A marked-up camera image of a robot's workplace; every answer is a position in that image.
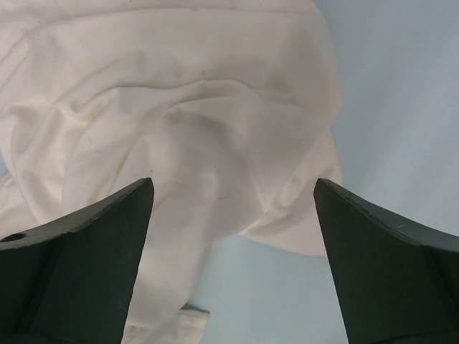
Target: light blue surface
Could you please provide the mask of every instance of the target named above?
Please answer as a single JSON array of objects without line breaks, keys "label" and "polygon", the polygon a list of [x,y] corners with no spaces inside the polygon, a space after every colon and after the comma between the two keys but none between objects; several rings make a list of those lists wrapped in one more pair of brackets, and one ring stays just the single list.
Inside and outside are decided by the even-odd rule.
[{"label": "light blue surface", "polygon": [[[459,234],[459,1],[316,3],[339,56],[346,187]],[[212,313],[203,344],[347,343],[326,260],[243,237],[221,243],[190,301]]]},{"label": "light blue surface", "polygon": [[328,262],[224,240],[190,303],[211,311],[203,344],[347,343]]}]

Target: white towel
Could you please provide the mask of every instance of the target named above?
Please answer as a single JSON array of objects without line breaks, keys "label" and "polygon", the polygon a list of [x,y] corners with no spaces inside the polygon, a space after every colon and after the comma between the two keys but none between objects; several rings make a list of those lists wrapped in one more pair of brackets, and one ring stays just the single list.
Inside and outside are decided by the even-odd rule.
[{"label": "white towel", "polygon": [[340,103],[310,1],[2,1],[0,235],[152,177],[125,342],[195,344],[174,319],[221,238],[324,253],[312,190],[340,179]]}]

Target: wrinkled sheet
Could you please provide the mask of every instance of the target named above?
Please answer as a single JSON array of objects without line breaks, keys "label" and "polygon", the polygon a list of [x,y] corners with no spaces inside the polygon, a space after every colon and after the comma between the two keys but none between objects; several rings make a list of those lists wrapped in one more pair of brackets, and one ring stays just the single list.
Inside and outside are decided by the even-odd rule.
[{"label": "wrinkled sheet", "polygon": [[341,95],[311,2],[3,1],[0,35],[3,237],[153,179],[125,343],[200,338],[175,320],[224,237],[324,253]]}]

